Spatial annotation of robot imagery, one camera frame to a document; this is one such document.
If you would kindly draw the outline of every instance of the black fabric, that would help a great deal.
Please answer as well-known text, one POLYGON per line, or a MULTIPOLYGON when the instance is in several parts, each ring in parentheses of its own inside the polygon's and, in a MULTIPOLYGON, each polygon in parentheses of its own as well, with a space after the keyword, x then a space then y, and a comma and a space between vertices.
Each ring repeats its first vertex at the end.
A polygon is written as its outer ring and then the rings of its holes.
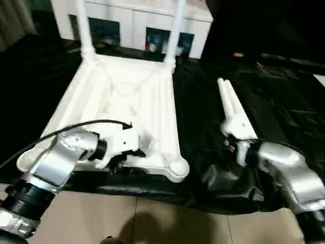
MULTIPOLYGON (((97 47, 100 54, 161 61, 163 55, 97 47)), ((55 111, 81 57, 77 42, 51 42, 28 36, 1 54, 4 114, 0 160, 37 139, 55 111)), ((137 171, 75 172, 66 190, 132 195, 226 214, 273 211, 284 201, 272 179, 243 169, 223 148, 224 120, 217 78, 229 78, 258 136, 292 144, 325 179, 325 88, 311 75, 234 62, 198 62, 180 58, 174 94, 181 153, 190 175, 174 184, 160 175, 137 171)), ((0 170, 0 182, 20 173, 12 162, 0 170)))
POLYGON ((198 208, 232 214, 285 206, 267 174, 243 169, 227 156, 218 77, 230 79, 260 138, 299 148, 325 179, 325 88, 312 75, 188 60, 177 66, 174 91, 181 151, 190 162, 188 185, 198 208))

